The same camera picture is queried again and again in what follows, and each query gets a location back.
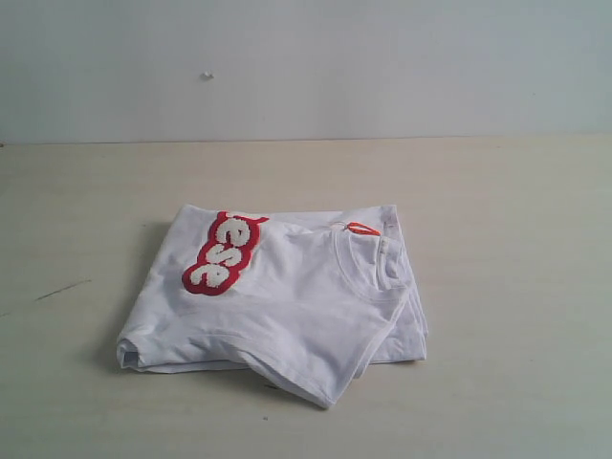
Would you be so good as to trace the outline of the white t-shirt red lettering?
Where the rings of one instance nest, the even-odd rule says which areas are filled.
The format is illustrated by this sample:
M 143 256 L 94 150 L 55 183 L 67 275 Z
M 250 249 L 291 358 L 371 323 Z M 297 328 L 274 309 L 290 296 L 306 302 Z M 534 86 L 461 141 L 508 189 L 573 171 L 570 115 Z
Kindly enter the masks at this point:
M 167 374 L 248 368 L 328 408 L 368 366 L 424 360 L 427 335 L 395 206 L 265 215 L 186 205 L 117 359 Z

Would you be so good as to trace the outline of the orange garment tag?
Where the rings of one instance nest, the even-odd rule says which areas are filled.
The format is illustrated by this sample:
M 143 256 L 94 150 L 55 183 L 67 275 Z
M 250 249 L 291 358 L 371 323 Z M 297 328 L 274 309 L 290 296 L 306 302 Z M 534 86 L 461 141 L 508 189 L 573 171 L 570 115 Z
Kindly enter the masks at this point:
M 372 236 L 381 235 L 381 233 L 378 230 L 373 229 L 359 222 L 350 222 L 345 225 L 345 228 L 355 234 L 360 234 L 360 235 L 372 235 Z

